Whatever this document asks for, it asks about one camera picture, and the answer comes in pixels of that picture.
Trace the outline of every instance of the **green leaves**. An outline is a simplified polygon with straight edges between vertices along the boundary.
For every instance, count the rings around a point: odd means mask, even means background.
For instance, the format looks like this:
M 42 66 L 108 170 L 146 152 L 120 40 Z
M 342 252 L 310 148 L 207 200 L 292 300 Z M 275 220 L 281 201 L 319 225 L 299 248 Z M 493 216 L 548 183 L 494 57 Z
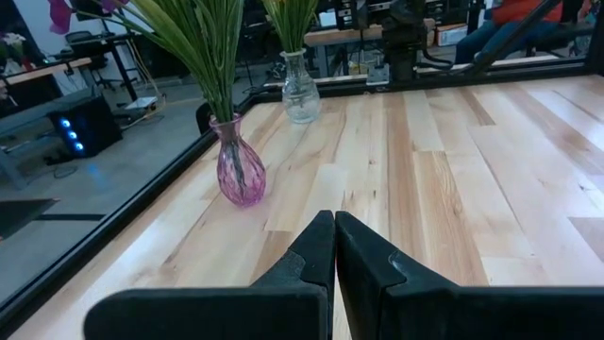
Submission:
M 199 83 L 218 122 L 231 121 L 243 0 L 131 0 L 140 13 L 114 1 L 157 35 L 117 12 L 113 14 L 119 21 L 114 22 L 140 32 L 182 60 Z
M 285 52 L 301 50 L 318 0 L 262 0 L 262 3 L 273 21 Z

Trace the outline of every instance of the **black chair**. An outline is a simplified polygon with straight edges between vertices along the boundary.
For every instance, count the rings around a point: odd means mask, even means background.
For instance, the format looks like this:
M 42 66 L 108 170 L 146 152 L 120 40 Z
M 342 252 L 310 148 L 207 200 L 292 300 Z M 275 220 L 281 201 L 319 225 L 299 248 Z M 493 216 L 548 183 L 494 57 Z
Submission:
M 577 23 L 577 15 L 582 3 L 582 0 L 562 0 L 562 18 L 558 28 L 543 38 L 530 42 L 527 46 L 527 57 L 533 57 L 537 51 L 547 52 L 558 57 L 567 57 L 552 51 L 565 48 L 577 37 L 594 34 L 594 25 Z
M 65 36 L 65 40 L 71 47 L 72 51 L 74 51 L 74 57 L 76 58 L 85 58 L 88 57 L 91 59 L 92 63 L 88 65 L 88 69 L 94 75 L 94 71 L 96 71 L 96 75 L 98 76 L 98 80 L 94 80 L 96 85 L 101 85 L 105 89 L 110 89 L 115 91 L 115 88 L 111 83 L 123 83 L 124 81 L 121 79 L 103 79 L 101 76 L 100 70 L 104 69 L 108 65 L 108 59 L 105 58 L 106 49 L 102 42 L 88 42 L 88 43 L 79 43 L 87 40 L 94 39 L 94 36 L 89 31 L 77 31 L 69 33 Z

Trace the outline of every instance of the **light wood tabletop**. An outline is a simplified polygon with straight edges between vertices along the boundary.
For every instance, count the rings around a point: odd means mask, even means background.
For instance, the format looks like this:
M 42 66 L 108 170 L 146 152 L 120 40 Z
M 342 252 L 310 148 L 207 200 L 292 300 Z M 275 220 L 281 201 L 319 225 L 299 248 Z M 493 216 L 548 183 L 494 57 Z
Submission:
M 90 58 L 82 58 L 82 59 L 70 61 L 69 65 L 72 68 L 77 68 L 77 67 L 86 66 L 86 65 L 90 64 L 91 62 L 92 61 Z M 43 68 L 33 70 L 31 72 L 22 73 L 22 74 L 16 75 L 16 76 L 8 76 L 7 82 L 10 85 L 15 85 L 15 84 L 29 81 L 32 79 L 37 79 L 39 77 L 50 76 L 56 72 L 61 72 L 61 71 L 66 71 L 66 70 L 67 70 L 67 65 L 62 63 L 62 64 L 55 65 L 55 66 L 43 67 Z
M 127 288 L 247 285 L 319 210 L 460 285 L 601 285 L 603 107 L 598 76 L 324 99 L 310 125 L 257 105 L 242 132 L 267 169 L 260 204 L 220 193 L 216 145 L 11 339 L 81 339 Z M 339 291 L 334 310 L 347 339 Z

